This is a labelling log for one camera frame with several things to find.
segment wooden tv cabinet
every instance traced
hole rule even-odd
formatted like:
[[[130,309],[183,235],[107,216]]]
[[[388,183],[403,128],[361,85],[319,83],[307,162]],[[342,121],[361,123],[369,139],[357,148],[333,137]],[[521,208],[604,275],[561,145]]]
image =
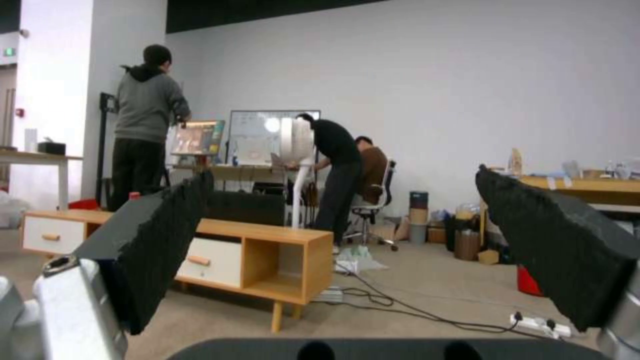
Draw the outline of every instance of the wooden tv cabinet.
[[[110,217],[105,211],[27,212],[22,248],[69,254]],[[331,284],[332,240],[326,231],[202,219],[175,279],[274,300],[271,331],[278,332],[284,303],[294,305],[298,319]]]

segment black ceiling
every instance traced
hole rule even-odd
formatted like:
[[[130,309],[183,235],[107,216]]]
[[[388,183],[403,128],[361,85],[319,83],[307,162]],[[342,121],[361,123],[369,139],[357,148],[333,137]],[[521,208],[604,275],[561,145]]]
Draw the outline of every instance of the black ceiling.
[[[177,33],[376,1],[384,0],[169,0],[166,32]]]
[[[0,34],[20,29],[20,0],[0,0]]]

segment black stand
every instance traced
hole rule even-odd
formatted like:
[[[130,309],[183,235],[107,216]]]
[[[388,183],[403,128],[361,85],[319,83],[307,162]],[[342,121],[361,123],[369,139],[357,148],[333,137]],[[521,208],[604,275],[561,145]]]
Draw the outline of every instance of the black stand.
[[[107,131],[107,113],[117,113],[116,97],[100,93],[100,138],[98,139],[98,170],[95,176],[95,201],[100,206],[102,200],[102,168],[104,167],[104,139]]]

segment person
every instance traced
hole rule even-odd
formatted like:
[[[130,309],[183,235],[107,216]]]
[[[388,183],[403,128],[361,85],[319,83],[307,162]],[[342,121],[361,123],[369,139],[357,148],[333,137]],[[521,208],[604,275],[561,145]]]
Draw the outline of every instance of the person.
[[[191,118],[180,86],[168,75],[169,49],[150,45],[143,58],[142,65],[126,68],[118,86],[110,211],[117,211],[130,192],[160,185],[169,125]]]
[[[387,171],[387,156],[379,147],[374,146],[371,138],[367,136],[358,136],[356,146],[362,157],[362,176],[353,203],[375,205],[380,199],[381,191],[374,185],[384,186],[382,180]]]
[[[311,123],[316,148],[325,156],[314,165],[314,170],[332,166],[324,183],[315,228],[333,232],[335,252],[347,228],[351,201],[360,179],[360,153],[349,131],[341,125],[330,120],[314,120],[307,113],[297,117]]]

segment brown jacket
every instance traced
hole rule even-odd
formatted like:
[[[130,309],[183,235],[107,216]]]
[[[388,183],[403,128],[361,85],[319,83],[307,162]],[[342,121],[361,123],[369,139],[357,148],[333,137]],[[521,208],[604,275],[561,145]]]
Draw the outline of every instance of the brown jacket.
[[[362,157],[362,176],[357,193],[371,204],[377,204],[381,190],[371,185],[382,185],[382,178],[387,169],[387,157],[378,147],[371,147],[360,153]]]

